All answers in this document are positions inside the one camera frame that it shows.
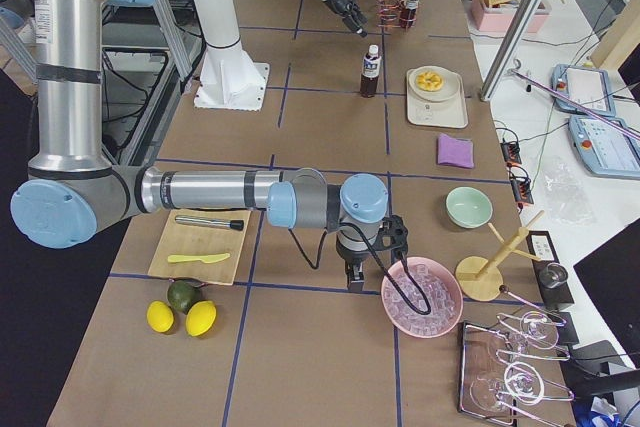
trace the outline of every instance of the purple cloth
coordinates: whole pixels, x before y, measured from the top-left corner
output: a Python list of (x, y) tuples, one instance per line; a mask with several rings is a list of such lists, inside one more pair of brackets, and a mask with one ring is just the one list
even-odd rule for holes
[(438, 136), (438, 165), (473, 169), (473, 142), (440, 134)]

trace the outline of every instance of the lime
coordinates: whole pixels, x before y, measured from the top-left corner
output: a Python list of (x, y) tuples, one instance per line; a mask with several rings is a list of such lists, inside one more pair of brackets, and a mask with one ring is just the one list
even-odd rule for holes
[(154, 300), (147, 308), (147, 323), (156, 332), (166, 332), (173, 325), (173, 311), (164, 302)]
[(193, 337), (204, 334), (216, 320), (216, 306), (210, 300), (203, 300), (191, 307), (187, 314), (187, 333)]
[(186, 314), (194, 304), (202, 300), (202, 293), (200, 289), (194, 287), (189, 282), (176, 280), (169, 286), (167, 300), (171, 307), (178, 312)]

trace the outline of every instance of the brown bottle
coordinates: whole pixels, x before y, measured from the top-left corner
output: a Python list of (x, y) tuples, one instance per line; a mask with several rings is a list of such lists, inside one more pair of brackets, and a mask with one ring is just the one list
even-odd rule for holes
[(420, 0), (404, 0), (400, 11), (399, 24), (403, 29), (408, 29), (413, 25), (418, 10)]
[(362, 59), (362, 75), (360, 76), (360, 95), (373, 97), (378, 89), (378, 77), (380, 76), (380, 62), (382, 57), (378, 54), (378, 46), (369, 46), (369, 52)]

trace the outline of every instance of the clear plastic bag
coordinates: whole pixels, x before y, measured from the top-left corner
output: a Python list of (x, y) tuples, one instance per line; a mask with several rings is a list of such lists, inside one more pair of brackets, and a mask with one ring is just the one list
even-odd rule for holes
[(544, 201), (545, 212), (554, 221), (573, 225), (596, 222), (582, 185), (561, 157), (549, 156), (542, 159), (536, 184), (544, 192), (545, 198), (541, 200)]

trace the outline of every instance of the wooden cutting board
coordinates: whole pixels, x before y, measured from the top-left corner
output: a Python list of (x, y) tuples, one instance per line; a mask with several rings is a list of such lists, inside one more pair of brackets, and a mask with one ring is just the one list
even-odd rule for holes
[[(176, 215), (190, 215), (209, 219), (244, 220), (244, 230), (215, 229), (182, 225), (175, 221)], [(251, 211), (206, 212), (188, 209), (172, 210), (162, 231), (160, 242), (149, 266), (149, 275), (170, 279), (190, 278), (210, 284), (232, 285), (247, 233)], [(214, 264), (200, 261), (170, 264), (167, 257), (172, 254), (209, 255), (231, 254), (226, 260)]]

